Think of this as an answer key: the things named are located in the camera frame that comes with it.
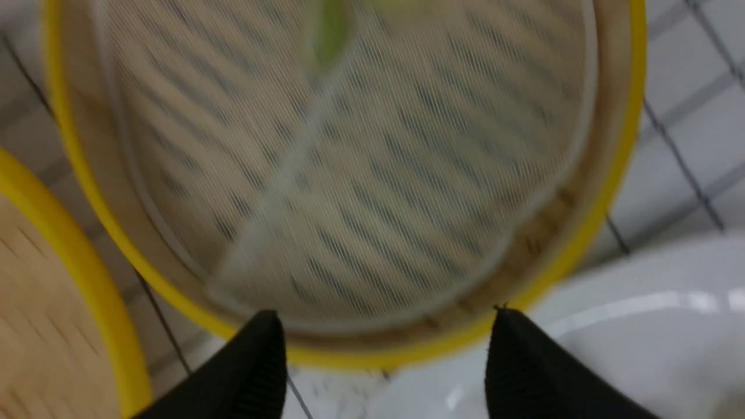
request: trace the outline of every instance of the white mesh cloth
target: white mesh cloth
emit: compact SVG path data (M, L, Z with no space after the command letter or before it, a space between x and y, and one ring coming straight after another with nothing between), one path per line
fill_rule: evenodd
M309 332L437 311L573 169L592 3L351 2L323 75L312 2L108 0L101 46L143 203L219 304Z

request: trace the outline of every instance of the green object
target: green object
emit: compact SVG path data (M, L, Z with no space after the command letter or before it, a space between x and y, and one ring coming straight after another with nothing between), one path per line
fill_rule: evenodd
M308 62L312 70L327 72L341 57L352 30L346 0L316 0L308 34Z

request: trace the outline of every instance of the wooden surface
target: wooden surface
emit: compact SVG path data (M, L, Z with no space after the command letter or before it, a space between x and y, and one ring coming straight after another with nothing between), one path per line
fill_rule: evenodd
M62 262L0 196L0 418L118 418L95 321Z
M292 343L329 349L370 349L426 340L481 317L494 304L508 299L548 261L548 256L571 235L571 228L581 222L585 208L597 193L607 170L609 151L618 141L625 111L630 56L627 6L612 6L603 1L596 3L601 44L600 91L589 146L581 164L559 189L555 199L544 205L517 232L507 250L506 262L457 304L427 318L384 333L332 336L290 331L288 338ZM164 242L139 204L118 146L114 115L106 106L107 94L102 90L105 83L92 40L92 12L85 0L69 0L69 4L70 7L64 11L63 36L65 43L70 45L66 69L73 87L74 117L89 164L110 209L135 246L163 277L204 309L238 323L236 317L215 308L205 299L201 281Z

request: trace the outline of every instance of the tiled floor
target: tiled floor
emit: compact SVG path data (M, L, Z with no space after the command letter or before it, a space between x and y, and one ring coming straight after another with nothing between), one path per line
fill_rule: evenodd
M745 227L745 0L647 0L647 12L639 141L585 266L680 236ZM34 13L2 16L0 146L39 175L94 242L130 307L162 394L222 342L154 295L105 235L64 160L45 104ZM350 377L293 368L285 417L365 418L366 399L385 382L377 372Z

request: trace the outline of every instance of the tile grout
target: tile grout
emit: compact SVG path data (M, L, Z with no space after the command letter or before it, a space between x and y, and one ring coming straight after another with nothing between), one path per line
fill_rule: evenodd
M287 384L290 386L290 389L295 394L295 398L300 403L300 408L302 409L303 412L305 412L305 416L307 416L308 419L313 419L313 415L311 415L311 411L308 410L308 406L305 404L305 401L302 399L300 392L297 390L295 383L292 381L290 377L287 377Z
M666 10L662 15L657 16L652 22L647 23L647 43L656 40L688 16L688 8L683 2L684 0L680 0L678 4L670 7L670 9Z
M611 235L613 235L618 249L626 256L631 254L631 249L627 245L626 240L621 235L621 232L618 230L618 227L615 225L610 215L606 215L606 225L608 226Z
M703 194L701 185L694 176L693 172L691 172L691 169L685 163L685 159L683 159L683 156L680 154L680 150L678 149L677 144L670 137L668 129L659 121L657 115L655 115L652 107L649 105L649 102L647 102L647 99L644 100L644 111L647 114L647 117L649 117L650 121L652 122L652 126L654 126L655 130L662 138L662 141L669 147L670 151L673 154L673 158L676 160L678 166L680 167L680 170L682 171L683 177L688 181L688 185L694 190L696 198L701 202L701 204L703 204L704 209L708 213L709 217L711 217L714 225L717 226L717 229L724 230L724 223L722 222L722 218L708 202L708 198Z
M699 88L697 91L693 92L692 95L680 101L672 109L665 112L664 115L661 115L659 117L660 124L665 127L672 127L673 125L686 120L694 112L717 98L736 83L737 79L732 76L731 72L723 72L710 83Z
M31 89L36 94L37 99L39 99L39 102L44 106L44 108L47 110L47 113L54 119L57 120L54 117L54 112L52 111L51 107L49 106L49 102L47 101L46 97L44 96L44 92L42 92L39 85L34 81L34 78L31 77L30 74L28 74L28 70L23 65L23 62L21 61L21 57L18 56L18 53L16 52L13 45L10 43L10 40L7 38L7 35L2 34L0 36L2 38L2 42L5 44L5 48L10 53L10 58L13 60L13 63L16 65L18 70L23 75L23 78L28 82L29 85L31 85Z
M207 340L211 336L211 333L202 329L199 332L195 333L193 336L187 338L180 346L183 351L188 352L189 350L195 349L198 345L207 342ZM179 356L176 351L167 353L166 355L161 356L160 358L153 361L153 363L148 366L148 370L151 374L156 375L162 372L173 362L179 362Z
M167 335L168 340L171 343L171 346L173 346L174 350L176 351L176 355L178 356L178 359L180 360L181 365L184 367L184 370L186 371L187 375L191 375L191 367L189 367L188 362L186 361L186 357L184 357L183 351L181 351L181 346L179 346L178 341L176 340L176 336L174 335L174 332L171 329L171 326L168 325L168 322L165 320L163 311L160 309L160 305L156 301L153 291L150 289L150 286L145 281L145 279L142 277L142 275L139 274L139 272L135 271L135 274L137 275L137 278L139 279L140 284L142 285L142 288L145 291L145 294L148 296L148 300L150 301L150 304L153 306L153 309L155 309L155 314L158 316L158 319L160 320L160 324L165 329L165 334Z
M709 41L714 45L714 49L717 50L719 55L722 57L724 62L729 67L729 71L737 77L738 69L737 64L735 63L735 59L732 58L732 55L729 53L729 50L724 45L724 41L722 41L721 37L717 33L717 31L714 29L714 26L711 24L711 22L708 20L704 12L701 10L701 6L703 3L697 0L684 0L685 4L688 6L688 9L691 11L691 14L693 15L694 19L699 23L699 26L706 32L706 36L709 38Z
M704 188L703 193L708 198L709 202L711 202L714 199L719 198L721 195L724 195L743 180L745 180L745 162L742 162L727 173L719 176L719 178L715 179L709 186ZM660 218L651 228L632 237L629 240L631 248L634 250L640 245L649 242L655 236L701 208L703 208L703 205L696 198L681 204L679 207L668 212L668 215L672 216Z

